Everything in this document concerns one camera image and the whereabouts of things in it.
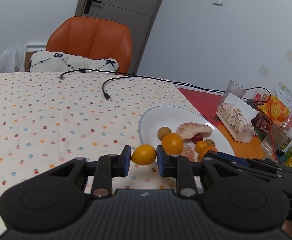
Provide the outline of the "white fluffy cushion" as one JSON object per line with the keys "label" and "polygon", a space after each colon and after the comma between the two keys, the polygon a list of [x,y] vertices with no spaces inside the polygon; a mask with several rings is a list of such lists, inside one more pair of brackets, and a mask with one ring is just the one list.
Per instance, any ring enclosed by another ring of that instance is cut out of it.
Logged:
{"label": "white fluffy cushion", "polygon": [[79,68],[116,72],[119,69],[119,63],[115,59],[92,60],[50,51],[39,51],[33,54],[29,63],[30,72],[66,72]]}

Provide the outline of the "small yellow kumquat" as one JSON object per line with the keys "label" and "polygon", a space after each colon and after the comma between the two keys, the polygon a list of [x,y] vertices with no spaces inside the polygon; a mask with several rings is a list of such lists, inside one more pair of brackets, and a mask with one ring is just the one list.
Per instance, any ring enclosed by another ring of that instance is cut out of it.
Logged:
{"label": "small yellow kumquat", "polygon": [[151,145],[138,146],[132,156],[131,161],[138,165],[146,166],[152,164],[156,159],[156,150]]}

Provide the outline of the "grey door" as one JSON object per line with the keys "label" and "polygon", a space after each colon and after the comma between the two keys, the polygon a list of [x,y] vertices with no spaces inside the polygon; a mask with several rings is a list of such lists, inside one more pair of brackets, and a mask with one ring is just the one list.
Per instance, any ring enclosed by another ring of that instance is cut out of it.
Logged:
{"label": "grey door", "polygon": [[126,25],[132,37],[132,59],[128,72],[137,73],[156,15],[163,0],[99,0],[90,12],[83,10],[87,0],[78,0],[76,16],[109,20]]}

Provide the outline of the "red orange table mat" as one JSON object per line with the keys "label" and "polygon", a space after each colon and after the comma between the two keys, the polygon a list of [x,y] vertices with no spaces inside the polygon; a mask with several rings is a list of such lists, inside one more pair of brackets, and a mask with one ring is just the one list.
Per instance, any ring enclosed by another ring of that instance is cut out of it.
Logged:
{"label": "red orange table mat", "polygon": [[180,88],[179,91],[203,117],[213,124],[229,142],[235,156],[242,158],[274,158],[261,147],[250,121],[257,112],[235,96],[229,95],[225,103],[222,96]]}

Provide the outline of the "dark red round fruit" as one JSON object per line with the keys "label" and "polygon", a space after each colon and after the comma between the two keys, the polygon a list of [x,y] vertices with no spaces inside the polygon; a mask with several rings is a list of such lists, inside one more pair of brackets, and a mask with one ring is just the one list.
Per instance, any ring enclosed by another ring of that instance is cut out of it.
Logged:
{"label": "dark red round fruit", "polygon": [[203,135],[202,133],[196,134],[194,137],[192,137],[191,141],[196,144],[199,141],[203,141]]}

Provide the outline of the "clear drinking glass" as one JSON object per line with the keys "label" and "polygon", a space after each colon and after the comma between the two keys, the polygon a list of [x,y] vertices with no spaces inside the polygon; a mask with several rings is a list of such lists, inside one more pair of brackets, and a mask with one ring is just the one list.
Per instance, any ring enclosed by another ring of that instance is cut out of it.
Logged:
{"label": "clear drinking glass", "polygon": [[222,102],[225,101],[226,97],[230,93],[237,96],[238,98],[242,98],[246,94],[246,89],[242,87],[241,85],[239,85],[238,83],[236,83],[235,81],[230,80],[226,90],[224,91]]}

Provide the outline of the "tiny orange kumquat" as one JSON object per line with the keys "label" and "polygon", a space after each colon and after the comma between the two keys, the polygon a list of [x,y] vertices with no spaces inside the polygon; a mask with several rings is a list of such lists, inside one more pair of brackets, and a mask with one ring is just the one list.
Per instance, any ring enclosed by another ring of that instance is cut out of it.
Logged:
{"label": "tiny orange kumquat", "polygon": [[195,147],[194,149],[196,150],[196,152],[200,153],[200,151],[205,148],[207,146],[207,143],[203,140],[200,140],[198,141],[196,144],[195,144]]}

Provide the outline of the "floral tissue box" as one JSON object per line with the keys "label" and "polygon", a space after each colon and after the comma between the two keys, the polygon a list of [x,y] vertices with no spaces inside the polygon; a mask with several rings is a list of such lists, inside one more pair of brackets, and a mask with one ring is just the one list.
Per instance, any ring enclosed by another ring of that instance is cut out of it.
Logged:
{"label": "floral tissue box", "polygon": [[255,133],[252,119],[258,111],[233,94],[229,94],[216,115],[237,142],[249,143]]}

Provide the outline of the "colourful snack packages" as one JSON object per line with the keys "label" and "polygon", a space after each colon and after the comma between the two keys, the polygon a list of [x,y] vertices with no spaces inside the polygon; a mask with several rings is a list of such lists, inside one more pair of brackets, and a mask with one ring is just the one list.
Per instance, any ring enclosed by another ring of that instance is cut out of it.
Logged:
{"label": "colourful snack packages", "polygon": [[292,92],[282,83],[270,93],[262,88],[254,96],[254,106],[259,113],[252,124],[261,142],[261,148],[269,156],[292,167],[292,141],[288,130],[292,128]]}

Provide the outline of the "brown kiwi-like fruit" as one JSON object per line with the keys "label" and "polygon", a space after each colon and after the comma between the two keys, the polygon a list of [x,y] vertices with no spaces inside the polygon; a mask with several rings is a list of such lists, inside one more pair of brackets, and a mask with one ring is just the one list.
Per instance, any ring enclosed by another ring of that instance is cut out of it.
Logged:
{"label": "brown kiwi-like fruit", "polygon": [[215,147],[215,142],[212,139],[206,139],[205,143],[207,144],[207,146]]}

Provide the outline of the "small orange tangerine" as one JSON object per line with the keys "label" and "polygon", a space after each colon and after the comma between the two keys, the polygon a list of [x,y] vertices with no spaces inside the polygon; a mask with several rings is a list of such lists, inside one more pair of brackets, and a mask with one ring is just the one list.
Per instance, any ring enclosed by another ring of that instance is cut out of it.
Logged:
{"label": "small orange tangerine", "polygon": [[201,162],[207,153],[216,154],[218,150],[213,146],[205,146],[198,152],[198,161]]}

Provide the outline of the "large peeled pomelo segment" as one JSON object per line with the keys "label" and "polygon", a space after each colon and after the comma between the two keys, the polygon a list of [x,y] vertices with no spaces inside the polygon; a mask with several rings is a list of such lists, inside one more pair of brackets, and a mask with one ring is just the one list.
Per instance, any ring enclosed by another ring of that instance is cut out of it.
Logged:
{"label": "large peeled pomelo segment", "polygon": [[184,124],[181,124],[176,129],[176,134],[181,136],[183,140],[189,140],[192,139],[196,134],[198,133],[212,133],[213,129],[205,124],[197,124],[194,122],[187,122]]}

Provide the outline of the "large orange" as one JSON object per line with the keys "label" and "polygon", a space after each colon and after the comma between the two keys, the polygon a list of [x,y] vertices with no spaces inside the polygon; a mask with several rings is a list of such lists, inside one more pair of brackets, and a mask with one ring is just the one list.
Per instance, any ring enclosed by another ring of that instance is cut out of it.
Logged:
{"label": "large orange", "polygon": [[167,155],[179,155],[183,150],[183,139],[176,133],[165,135],[161,144]]}

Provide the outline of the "clear plastic bag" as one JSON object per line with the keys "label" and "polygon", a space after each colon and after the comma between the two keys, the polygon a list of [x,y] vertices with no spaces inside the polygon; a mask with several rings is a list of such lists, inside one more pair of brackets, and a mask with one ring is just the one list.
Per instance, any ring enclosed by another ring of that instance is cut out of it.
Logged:
{"label": "clear plastic bag", "polygon": [[16,46],[10,46],[0,55],[0,73],[25,72],[24,62]]}

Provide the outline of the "white wall switch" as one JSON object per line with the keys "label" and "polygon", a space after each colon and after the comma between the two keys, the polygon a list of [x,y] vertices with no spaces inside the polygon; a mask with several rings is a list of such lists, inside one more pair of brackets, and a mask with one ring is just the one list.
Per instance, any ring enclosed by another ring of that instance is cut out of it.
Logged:
{"label": "white wall switch", "polygon": [[224,1],[225,1],[225,0],[215,0],[215,1],[213,2],[213,5],[216,5],[216,6],[223,6]]}

